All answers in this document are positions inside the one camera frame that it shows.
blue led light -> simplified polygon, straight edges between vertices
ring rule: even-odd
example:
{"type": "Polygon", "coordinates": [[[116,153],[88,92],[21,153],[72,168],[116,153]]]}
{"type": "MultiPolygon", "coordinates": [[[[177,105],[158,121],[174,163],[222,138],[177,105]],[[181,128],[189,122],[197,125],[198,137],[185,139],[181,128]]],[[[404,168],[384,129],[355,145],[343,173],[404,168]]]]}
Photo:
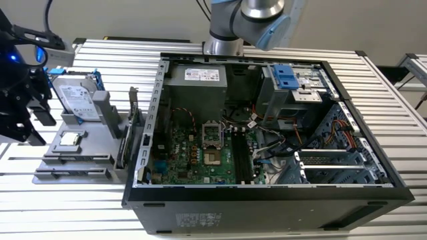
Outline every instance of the blue led light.
{"type": "Polygon", "coordinates": [[[44,59],[45,53],[40,47],[36,46],[36,52],[34,52],[34,60],[41,63],[44,59]]]}

blue plastic latch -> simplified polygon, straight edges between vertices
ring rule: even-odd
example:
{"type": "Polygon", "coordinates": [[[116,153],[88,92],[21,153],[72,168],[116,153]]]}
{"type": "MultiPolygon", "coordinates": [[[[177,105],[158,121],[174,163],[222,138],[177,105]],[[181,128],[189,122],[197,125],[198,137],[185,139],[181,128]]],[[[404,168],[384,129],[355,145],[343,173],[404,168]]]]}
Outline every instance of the blue plastic latch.
{"type": "Polygon", "coordinates": [[[272,75],[280,89],[298,89],[300,84],[288,65],[272,65],[272,75]]]}
{"type": "Polygon", "coordinates": [[[52,68],[50,71],[48,71],[48,74],[52,75],[62,75],[64,73],[66,73],[66,70],[62,68],[52,68]]]}
{"type": "Polygon", "coordinates": [[[96,77],[96,87],[97,87],[97,90],[105,91],[104,83],[102,83],[102,78],[101,78],[101,73],[98,72],[98,69],[97,69],[97,68],[94,68],[92,74],[93,74],[94,77],[96,77]]]}
{"type": "Polygon", "coordinates": [[[74,118],[77,119],[78,125],[84,123],[84,120],[80,117],[74,116],[74,118]]]}

white wall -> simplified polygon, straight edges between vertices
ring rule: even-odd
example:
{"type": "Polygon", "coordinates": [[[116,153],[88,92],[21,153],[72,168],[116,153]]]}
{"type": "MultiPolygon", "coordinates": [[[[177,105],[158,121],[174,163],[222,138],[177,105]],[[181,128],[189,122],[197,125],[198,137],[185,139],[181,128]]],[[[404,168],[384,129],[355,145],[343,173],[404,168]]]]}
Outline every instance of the white wall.
{"type": "MultiPolygon", "coordinates": [[[[45,2],[0,0],[0,8],[14,24],[42,30],[45,2]]],[[[427,0],[305,0],[289,46],[364,50],[376,64],[393,65],[404,53],[427,53],[425,9],[427,0]]],[[[194,0],[53,0],[49,22],[70,41],[121,36],[198,43],[209,29],[194,0]]]]}
{"type": "Polygon", "coordinates": [[[427,53],[427,0],[306,0],[290,47],[363,50],[375,64],[427,53]]]}
{"type": "MultiPolygon", "coordinates": [[[[46,0],[0,0],[13,24],[44,30],[46,0]]],[[[52,31],[61,38],[101,39],[104,36],[206,39],[209,22],[194,0],[53,0],[52,31]]]]}

motherboard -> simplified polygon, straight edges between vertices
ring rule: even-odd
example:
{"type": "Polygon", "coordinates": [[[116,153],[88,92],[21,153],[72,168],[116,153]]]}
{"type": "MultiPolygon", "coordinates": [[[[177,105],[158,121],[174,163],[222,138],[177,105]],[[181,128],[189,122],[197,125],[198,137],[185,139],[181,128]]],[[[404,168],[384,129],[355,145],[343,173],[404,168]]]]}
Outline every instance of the motherboard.
{"type": "MultiPolygon", "coordinates": [[[[205,126],[197,128],[197,133],[192,128],[174,127],[170,130],[169,139],[169,154],[166,160],[157,160],[154,162],[152,183],[162,185],[184,185],[184,184],[217,184],[229,185],[236,184],[240,172],[236,171],[233,140],[234,132],[232,129],[217,128],[214,126],[205,126]],[[218,145],[206,145],[205,142],[217,141],[218,145]]],[[[250,159],[253,149],[256,149],[257,141],[253,131],[245,133],[238,132],[244,137],[244,144],[246,150],[246,159],[250,159]]],[[[264,173],[261,166],[248,166],[250,169],[249,184],[264,184],[264,173]]]]}

label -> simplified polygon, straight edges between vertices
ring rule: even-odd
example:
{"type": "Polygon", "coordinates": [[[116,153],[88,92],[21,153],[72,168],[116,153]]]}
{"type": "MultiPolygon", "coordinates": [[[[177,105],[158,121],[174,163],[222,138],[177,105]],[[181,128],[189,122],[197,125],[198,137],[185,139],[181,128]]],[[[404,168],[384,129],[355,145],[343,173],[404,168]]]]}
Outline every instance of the label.
{"type": "Polygon", "coordinates": [[[250,120],[254,120],[258,116],[256,115],[256,113],[252,113],[250,115],[250,120]]]}
{"type": "Polygon", "coordinates": [[[185,69],[185,80],[190,81],[220,81],[220,70],[217,69],[185,69]]]}
{"type": "Polygon", "coordinates": [[[73,115],[82,120],[100,120],[88,90],[70,85],[61,85],[58,89],[73,115]]]}
{"type": "Polygon", "coordinates": [[[256,122],[254,121],[250,121],[248,124],[246,124],[246,127],[250,129],[256,126],[256,122]]]}
{"type": "Polygon", "coordinates": [[[309,84],[309,80],[305,78],[297,79],[298,85],[309,84]]]}
{"type": "Polygon", "coordinates": [[[221,213],[176,213],[176,225],[181,228],[217,227],[220,225],[221,213]]]}

